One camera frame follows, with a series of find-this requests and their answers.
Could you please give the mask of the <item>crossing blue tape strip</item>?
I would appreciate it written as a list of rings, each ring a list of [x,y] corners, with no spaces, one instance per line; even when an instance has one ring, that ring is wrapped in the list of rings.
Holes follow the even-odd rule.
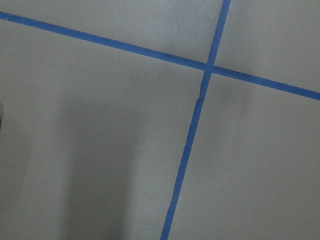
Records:
[[[99,44],[99,45],[131,52],[131,53],[135,53],[138,55],[151,57],[151,58],[162,60],[165,62],[174,63],[174,64],[182,65],[185,67],[190,67],[190,68],[197,69],[197,70],[203,70],[203,71],[210,70],[213,74],[216,74],[216,75],[234,78],[234,79],[241,80],[244,82],[253,83],[256,85],[268,87],[268,88],[275,89],[275,90],[280,90],[283,92],[307,97],[310,99],[315,99],[315,100],[320,99],[319,92],[312,91],[309,89],[285,84],[285,83],[278,82],[278,81],[273,81],[273,80],[266,79],[263,77],[258,77],[258,76],[246,74],[243,72],[231,70],[228,68],[223,68],[220,66],[215,66],[215,65],[209,66],[208,64],[206,64],[204,62],[191,60],[188,58],[164,53],[164,52],[153,50],[153,49],[144,48],[141,46],[129,44],[129,43],[122,42],[122,41],[117,41],[114,39],[110,39],[110,38],[106,38],[106,37],[102,37],[102,36],[98,36],[98,35],[94,35],[94,34],[89,34],[89,33],[82,32],[82,31],[77,31],[77,30],[66,28],[63,26],[52,25],[52,24],[49,24],[46,22],[42,22],[39,20],[35,20],[35,19],[31,19],[31,18],[27,18],[27,17],[15,15],[15,14],[3,12],[3,11],[0,13],[0,19],[4,20],[4,21],[8,21],[8,22],[13,22],[13,23],[45,30],[45,31],[52,32],[55,34],[65,35],[65,36],[68,36],[71,38],[76,38],[76,39],[80,39],[83,41],[92,42],[95,44]]]

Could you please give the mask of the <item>long blue tape strip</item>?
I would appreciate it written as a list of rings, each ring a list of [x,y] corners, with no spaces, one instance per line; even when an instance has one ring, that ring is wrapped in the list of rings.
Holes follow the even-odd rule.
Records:
[[[183,149],[182,157],[180,160],[179,168],[177,171],[177,175],[176,175],[176,179],[175,179],[175,183],[174,183],[174,187],[173,187],[172,198],[171,198],[170,205],[168,207],[168,210],[167,210],[167,213],[165,216],[165,221],[163,224],[163,229],[161,232],[160,240],[167,240],[169,238],[170,230],[172,227],[175,211],[176,211],[179,196],[180,196],[180,192],[182,189],[184,177],[185,177],[187,166],[188,166],[188,161],[190,158],[194,139],[196,136],[202,107],[203,107],[203,104],[205,101],[207,89],[208,89],[211,75],[213,72],[212,68],[213,68],[215,61],[216,61],[216,58],[217,58],[217,54],[218,54],[218,50],[219,50],[223,30],[225,27],[225,23],[227,20],[230,5],[231,5],[231,0],[224,0],[222,2],[217,26],[216,26],[216,29],[214,32],[212,44],[210,47],[209,55],[207,58],[207,62],[205,64],[204,73],[203,73],[203,77],[201,80],[199,97],[198,97],[198,99],[195,103],[195,106],[194,106],[192,119],[190,122],[187,138],[185,141],[185,146]]]

